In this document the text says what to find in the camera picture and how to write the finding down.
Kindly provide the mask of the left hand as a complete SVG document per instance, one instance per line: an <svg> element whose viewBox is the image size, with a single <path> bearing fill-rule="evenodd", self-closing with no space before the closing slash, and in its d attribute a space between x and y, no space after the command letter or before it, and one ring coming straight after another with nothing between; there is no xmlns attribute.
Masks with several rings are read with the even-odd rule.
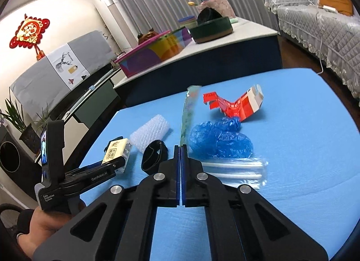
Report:
<svg viewBox="0 0 360 261"><path fill-rule="evenodd" d="M63 212L45 212L39 206L35 209L23 210L17 221L18 246L32 260L36 249L73 217L72 214Z"/></svg>

